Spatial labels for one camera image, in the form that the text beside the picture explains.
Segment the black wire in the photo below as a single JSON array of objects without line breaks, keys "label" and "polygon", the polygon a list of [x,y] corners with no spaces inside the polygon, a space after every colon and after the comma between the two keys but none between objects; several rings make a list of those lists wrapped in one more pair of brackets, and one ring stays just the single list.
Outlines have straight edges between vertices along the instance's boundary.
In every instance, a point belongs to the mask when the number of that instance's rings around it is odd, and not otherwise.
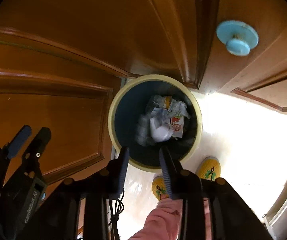
[{"label": "black wire", "polygon": [[119,219],[119,215],[121,212],[124,211],[125,207],[122,203],[123,196],[125,195],[125,190],[122,189],[122,197],[121,199],[117,199],[115,202],[115,213],[113,213],[113,201],[109,200],[109,208],[110,208],[110,222],[108,224],[111,225],[111,231],[110,231],[110,239],[111,240],[120,240],[119,234],[118,234],[118,229],[117,229],[117,221]]}]

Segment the yellow shoe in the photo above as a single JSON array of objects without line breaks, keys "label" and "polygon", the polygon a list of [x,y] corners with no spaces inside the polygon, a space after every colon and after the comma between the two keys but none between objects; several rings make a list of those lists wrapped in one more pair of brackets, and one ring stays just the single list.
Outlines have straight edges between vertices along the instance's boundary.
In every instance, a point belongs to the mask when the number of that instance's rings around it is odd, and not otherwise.
[{"label": "yellow shoe", "polygon": [[208,179],[215,181],[220,177],[221,166],[217,158],[207,157],[200,164],[196,171],[196,175],[201,179]]},{"label": "yellow shoe", "polygon": [[152,193],[158,200],[169,198],[165,187],[165,181],[162,176],[156,177],[151,185]]}]

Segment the red and white box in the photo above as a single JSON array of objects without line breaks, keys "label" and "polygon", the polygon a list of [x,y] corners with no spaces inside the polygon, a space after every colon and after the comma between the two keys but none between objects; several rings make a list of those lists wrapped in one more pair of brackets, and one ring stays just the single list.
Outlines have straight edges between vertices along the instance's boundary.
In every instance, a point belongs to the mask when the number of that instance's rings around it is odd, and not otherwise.
[{"label": "red and white box", "polygon": [[177,118],[177,117],[171,118],[170,128],[173,130],[172,137],[182,138],[183,123],[184,123],[184,116],[180,118]]}]

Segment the floor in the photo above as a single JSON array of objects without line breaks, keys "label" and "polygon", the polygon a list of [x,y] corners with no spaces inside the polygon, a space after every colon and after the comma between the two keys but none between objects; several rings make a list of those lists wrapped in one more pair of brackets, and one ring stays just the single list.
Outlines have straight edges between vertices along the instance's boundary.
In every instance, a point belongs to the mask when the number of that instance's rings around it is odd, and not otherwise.
[{"label": "floor", "polygon": [[[287,116],[219,93],[193,94],[201,108],[203,133],[198,149],[183,167],[195,172],[205,157],[217,157],[221,177],[262,220],[287,179]],[[139,231],[156,207],[151,192],[154,176],[128,166],[125,210],[118,221],[121,239]]]}]

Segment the wooden cabinet door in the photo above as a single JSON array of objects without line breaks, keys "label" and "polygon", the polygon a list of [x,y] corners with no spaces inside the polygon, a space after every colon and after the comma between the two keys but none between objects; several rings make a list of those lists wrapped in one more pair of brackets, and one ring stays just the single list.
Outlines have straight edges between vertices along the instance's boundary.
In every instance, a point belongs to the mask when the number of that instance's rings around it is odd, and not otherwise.
[{"label": "wooden cabinet door", "polygon": [[215,35],[199,91],[238,96],[287,114],[287,3],[238,1],[220,0],[217,23],[233,19],[251,25],[258,46],[246,57],[234,56]]},{"label": "wooden cabinet door", "polygon": [[198,87],[219,0],[4,0],[0,33],[51,44],[122,76]]},{"label": "wooden cabinet door", "polygon": [[119,87],[120,78],[81,62],[0,44],[0,147],[24,124],[33,131],[11,160],[6,180],[41,127],[52,133],[39,161],[48,184],[105,167],[112,147],[107,114]]}]

